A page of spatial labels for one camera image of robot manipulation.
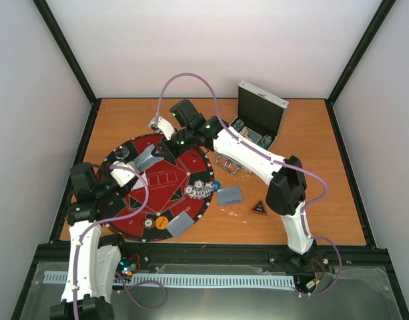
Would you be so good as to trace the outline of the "orange big blind button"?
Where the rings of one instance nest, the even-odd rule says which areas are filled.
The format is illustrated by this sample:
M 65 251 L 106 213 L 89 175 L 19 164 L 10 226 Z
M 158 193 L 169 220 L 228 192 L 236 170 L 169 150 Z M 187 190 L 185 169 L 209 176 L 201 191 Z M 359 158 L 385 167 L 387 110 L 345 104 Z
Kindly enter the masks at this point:
M 167 228 L 167 224 L 169 223 L 169 219 L 164 216 L 159 216 L 155 220 L 155 227 L 159 230 L 164 230 Z

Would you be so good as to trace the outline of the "aluminium poker chip case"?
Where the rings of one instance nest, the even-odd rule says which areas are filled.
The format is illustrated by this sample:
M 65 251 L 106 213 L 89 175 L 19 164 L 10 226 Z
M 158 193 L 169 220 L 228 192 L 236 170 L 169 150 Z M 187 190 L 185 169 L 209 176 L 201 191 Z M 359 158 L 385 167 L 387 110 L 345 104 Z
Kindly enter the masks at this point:
M 218 133 L 218 138 L 214 140 L 215 152 L 268 183 L 272 173 L 282 168 L 274 161 L 282 162 L 284 158 L 270 152 L 270 147 L 280 133 L 288 105 L 288 101 L 241 81 L 238 84 L 238 115 L 228 125 L 228 129 L 222 129 Z M 237 119 L 244 122 L 244 127 L 254 130 L 262 137 L 270 135 L 273 141 L 269 149 L 263 149 L 240 135 L 232 127 Z

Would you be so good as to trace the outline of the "blue white poker chips pile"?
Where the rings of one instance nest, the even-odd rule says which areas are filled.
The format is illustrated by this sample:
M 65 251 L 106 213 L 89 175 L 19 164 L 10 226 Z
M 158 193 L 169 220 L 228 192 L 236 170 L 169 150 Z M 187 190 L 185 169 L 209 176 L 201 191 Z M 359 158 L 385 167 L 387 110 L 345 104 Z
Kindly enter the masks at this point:
M 197 180 L 193 185 L 185 187 L 185 194 L 192 199 L 204 199 L 209 197 L 214 190 L 215 186 L 212 182 L 204 183 L 201 180 Z

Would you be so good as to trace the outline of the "boxed card deck in case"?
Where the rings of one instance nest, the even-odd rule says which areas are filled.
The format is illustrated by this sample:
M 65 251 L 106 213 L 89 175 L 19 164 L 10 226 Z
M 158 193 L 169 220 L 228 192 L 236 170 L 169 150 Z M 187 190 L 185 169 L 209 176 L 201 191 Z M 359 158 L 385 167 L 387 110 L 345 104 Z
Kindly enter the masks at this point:
M 243 137 L 245 137 L 247 140 L 251 141 L 252 143 L 257 144 L 260 139 L 262 138 L 262 136 L 259 133 L 256 133 L 254 130 L 248 128 L 248 127 L 244 127 L 241 131 L 240 131 L 240 135 L 242 135 Z

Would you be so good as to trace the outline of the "blue small blind button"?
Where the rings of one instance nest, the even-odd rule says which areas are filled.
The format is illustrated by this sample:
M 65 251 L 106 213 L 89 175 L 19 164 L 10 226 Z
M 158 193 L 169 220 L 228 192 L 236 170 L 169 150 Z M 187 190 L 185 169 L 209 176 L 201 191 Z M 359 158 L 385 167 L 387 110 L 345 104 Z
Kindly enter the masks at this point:
M 214 191 L 219 191 L 221 189 L 221 184 L 219 181 L 212 181 L 212 186 Z

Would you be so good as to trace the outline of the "grey card deck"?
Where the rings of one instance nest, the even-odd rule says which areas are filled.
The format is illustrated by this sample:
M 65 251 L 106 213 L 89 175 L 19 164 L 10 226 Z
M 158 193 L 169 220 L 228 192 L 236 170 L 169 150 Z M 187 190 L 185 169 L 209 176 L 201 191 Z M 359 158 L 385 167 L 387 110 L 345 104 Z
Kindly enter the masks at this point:
M 156 163 L 163 161 L 163 157 L 155 156 L 152 154 L 155 149 L 155 145 L 148 145 L 144 151 L 142 151 L 134 160 L 134 167 L 137 172 L 142 173 L 154 166 Z

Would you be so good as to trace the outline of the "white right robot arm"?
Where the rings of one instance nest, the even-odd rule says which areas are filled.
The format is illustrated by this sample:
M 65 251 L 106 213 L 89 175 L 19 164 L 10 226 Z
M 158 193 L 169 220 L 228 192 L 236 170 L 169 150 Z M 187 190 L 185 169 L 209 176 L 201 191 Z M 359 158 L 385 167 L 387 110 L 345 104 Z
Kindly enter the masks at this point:
M 305 269 L 316 251 L 316 241 L 306 221 L 306 179 L 297 157 L 286 159 L 243 138 L 228 126 L 220 115 L 206 119 L 184 99 L 176 103 L 171 114 L 180 125 L 155 114 L 149 127 L 163 134 L 153 154 L 174 162 L 192 147 L 204 147 L 233 160 L 258 176 L 268 187 L 266 204 L 281 219 L 288 239 L 290 263 Z

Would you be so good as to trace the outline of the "orange black poker chip stack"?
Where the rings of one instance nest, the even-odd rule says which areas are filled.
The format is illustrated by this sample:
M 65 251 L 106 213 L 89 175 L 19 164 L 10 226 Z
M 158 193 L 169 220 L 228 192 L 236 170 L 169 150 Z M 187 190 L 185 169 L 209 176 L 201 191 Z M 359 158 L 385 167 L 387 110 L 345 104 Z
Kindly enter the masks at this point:
M 144 226 L 145 229 L 153 229 L 154 226 L 155 226 L 155 220 L 152 219 L 152 218 L 146 219 L 143 222 L 143 226 Z

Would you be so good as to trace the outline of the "grey playing cards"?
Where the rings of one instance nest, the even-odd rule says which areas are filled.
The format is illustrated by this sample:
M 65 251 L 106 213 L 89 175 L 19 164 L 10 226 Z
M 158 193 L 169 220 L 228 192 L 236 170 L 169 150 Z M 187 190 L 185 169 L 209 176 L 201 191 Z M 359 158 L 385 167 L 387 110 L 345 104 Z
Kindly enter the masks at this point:
M 242 192 L 239 185 L 218 190 L 218 205 L 235 205 L 242 202 Z

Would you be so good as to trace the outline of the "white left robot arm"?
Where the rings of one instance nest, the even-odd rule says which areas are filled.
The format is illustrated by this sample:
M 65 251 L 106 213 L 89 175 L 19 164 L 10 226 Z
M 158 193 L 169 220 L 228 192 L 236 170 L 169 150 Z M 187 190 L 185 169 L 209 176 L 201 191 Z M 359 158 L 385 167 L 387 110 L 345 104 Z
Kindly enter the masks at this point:
M 111 222 L 99 212 L 101 201 L 129 193 L 136 182 L 143 183 L 141 171 L 132 161 L 116 161 L 98 179 L 94 165 L 79 163 L 70 170 L 76 201 L 69 205 L 70 254 L 68 275 L 59 304 L 50 308 L 50 319 L 113 319 L 111 292 L 116 269 L 129 262 L 121 235 L 102 236 Z

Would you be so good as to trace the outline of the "clear dealer button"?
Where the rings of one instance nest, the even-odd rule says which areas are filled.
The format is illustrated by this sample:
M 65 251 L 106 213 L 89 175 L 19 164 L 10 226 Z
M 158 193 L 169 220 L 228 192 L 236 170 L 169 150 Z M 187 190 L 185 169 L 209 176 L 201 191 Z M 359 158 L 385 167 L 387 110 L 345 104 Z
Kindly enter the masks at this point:
M 126 146 L 119 146 L 113 151 L 113 154 L 116 159 L 122 160 L 129 155 L 129 149 Z

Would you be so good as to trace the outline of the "round red black poker mat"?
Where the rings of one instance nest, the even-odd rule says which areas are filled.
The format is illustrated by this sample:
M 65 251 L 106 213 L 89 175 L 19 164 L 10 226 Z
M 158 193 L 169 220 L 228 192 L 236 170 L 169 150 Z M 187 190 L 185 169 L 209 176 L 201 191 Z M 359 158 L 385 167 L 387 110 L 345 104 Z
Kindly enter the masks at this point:
M 147 134 L 130 139 L 120 146 L 129 149 L 127 161 L 134 160 L 148 145 L 157 145 L 163 135 Z M 185 187 L 193 185 L 197 180 L 204 183 L 215 181 L 214 170 L 207 155 L 199 148 L 193 147 L 186 151 L 175 164 L 167 161 L 156 163 L 146 170 L 149 200 L 143 210 L 129 219 L 107 223 L 107 228 L 112 233 L 119 233 L 130 241 L 152 242 L 162 241 L 172 236 L 167 229 L 145 229 L 143 222 L 159 216 L 169 219 L 169 222 L 186 211 L 188 215 L 198 222 L 210 206 L 213 194 L 204 199 L 192 199 L 185 194 Z M 133 190 L 129 195 L 120 197 L 114 194 L 101 203 L 104 218 L 121 217 L 140 208 L 145 199 L 145 189 Z

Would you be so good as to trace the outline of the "poker chip row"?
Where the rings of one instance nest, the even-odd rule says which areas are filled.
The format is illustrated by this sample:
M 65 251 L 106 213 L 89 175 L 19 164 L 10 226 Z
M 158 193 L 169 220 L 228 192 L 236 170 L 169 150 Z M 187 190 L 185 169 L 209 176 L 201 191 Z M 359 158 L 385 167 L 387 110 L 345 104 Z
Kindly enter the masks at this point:
M 259 141 L 258 146 L 263 149 L 269 149 L 270 145 L 272 144 L 272 137 L 270 135 L 264 135 Z
M 234 123 L 232 123 L 232 127 L 237 131 L 241 132 L 244 128 L 244 122 L 241 119 L 237 119 Z

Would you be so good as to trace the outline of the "red black triangular button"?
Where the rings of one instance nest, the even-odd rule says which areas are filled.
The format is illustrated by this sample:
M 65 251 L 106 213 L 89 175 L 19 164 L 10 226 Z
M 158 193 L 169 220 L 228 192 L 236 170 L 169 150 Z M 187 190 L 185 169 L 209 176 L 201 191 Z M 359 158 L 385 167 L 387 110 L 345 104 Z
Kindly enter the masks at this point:
M 263 215 L 263 216 L 267 216 L 268 212 L 265 208 L 264 205 L 264 201 L 263 200 L 259 200 L 251 209 L 250 211 L 252 213 L 258 214 L 258 215 Z

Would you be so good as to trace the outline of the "ace of diamonds card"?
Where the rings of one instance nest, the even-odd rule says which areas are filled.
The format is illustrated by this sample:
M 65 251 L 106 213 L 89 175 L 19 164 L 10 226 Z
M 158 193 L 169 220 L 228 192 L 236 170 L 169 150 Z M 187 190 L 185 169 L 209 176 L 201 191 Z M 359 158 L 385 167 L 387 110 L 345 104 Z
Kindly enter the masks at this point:
M 132 189 L 131 189 L 132 191 L 133 191 L 133 190 L 136 190 L 136 189 L 141 189 L 141 188 L 143 188 L 144 185 L 148 185 L 146 173 L 142 173 L 142 174 L 141 174 L 141 177 L 142 177 L 142 179 L 143 179 L 143 181 L 144 181 L 145 183 L 143 183 L 142 180 L 138 179 L 138 180 L 135 182 L 134 186 L 132 187 Z

